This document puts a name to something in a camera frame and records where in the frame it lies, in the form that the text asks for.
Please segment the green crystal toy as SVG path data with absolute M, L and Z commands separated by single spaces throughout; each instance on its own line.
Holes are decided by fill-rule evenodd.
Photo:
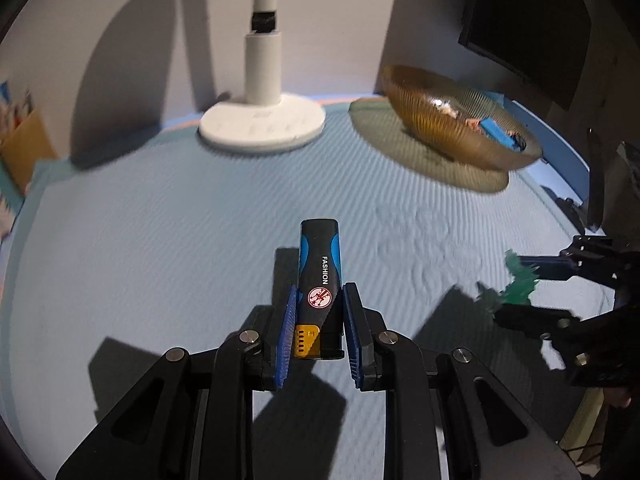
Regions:
M 508 270 L 511 281 L 506 288 L 498 293 L 498 306 L 507 304 L 516 306 L 531 306 L 530 297 L 536 290 L 539 278 L 532 266 L 526 266 L 521 262 L 520 256 L 512 249 L 508 249 L 504 255 L 504 265 Z

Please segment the black blue lighter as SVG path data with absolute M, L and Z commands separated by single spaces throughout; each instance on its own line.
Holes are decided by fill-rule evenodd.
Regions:
M 294 358 L 341 359 L 343 318 L 338 222 L 304 220 L 300 224 Z

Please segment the pink card box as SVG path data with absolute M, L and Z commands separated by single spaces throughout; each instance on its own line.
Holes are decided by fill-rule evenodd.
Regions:
M 474 131 L 480 130 L 480 118 L 468 118 L 464 121 L 465 125 Z

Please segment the amber ribbed glass bowl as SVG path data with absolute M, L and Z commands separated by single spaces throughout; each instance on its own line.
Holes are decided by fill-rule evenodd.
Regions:
M 508 172 L 525 168 L 542 157 L 542 147 L 533 133 L 483 92 L 405 65 L 385 66 L 381 84 L 405 127 L 418 140 L 456 162 Z M 487 117 L 504 130 L 519 133 L 526 141 L 526 149 L 512 151 L 464 123 L 468 118 Z

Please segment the blue textured foam mat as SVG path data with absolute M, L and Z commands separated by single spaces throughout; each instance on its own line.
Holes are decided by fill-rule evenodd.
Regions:
M 526 172 L 496 194 L 399 165 L 332 106 L 321 138 L 268 157 L 191 128 L 79 169 L 41 166 L 13 231 L 1 308 L 1 415 L 53 478 L 157 357 L 214 348 L 294 280 L 299 226 L 340 225 L 342 271 L 392 330 L 465 346 L 553 439 L 584 393 L 540 341 L 495 326 L 506 252 L 552 255 L 574 228 Z

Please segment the white desk lamp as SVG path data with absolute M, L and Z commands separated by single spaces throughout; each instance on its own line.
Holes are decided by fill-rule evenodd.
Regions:
M 253 0 L 244 61 L 244 94 L 206 110 L 200 137 L 218 150 L 250 155 L 293 151 L 317 139 L 323 106 L 282 90 L 278 0 Z

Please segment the black monitor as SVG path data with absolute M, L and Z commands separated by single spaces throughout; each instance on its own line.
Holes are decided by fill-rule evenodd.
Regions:
M 586 62 L 584 0 L 466 0 L 459 44 L 490 58 L 567 110 Z

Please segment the wooden pen holder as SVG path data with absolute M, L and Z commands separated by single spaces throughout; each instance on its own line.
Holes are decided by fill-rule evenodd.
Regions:
M 1 142 L 1 160 L 18 192 L 25 195 L 36 163 L 58 159 L 39 112 L 31 112 Z

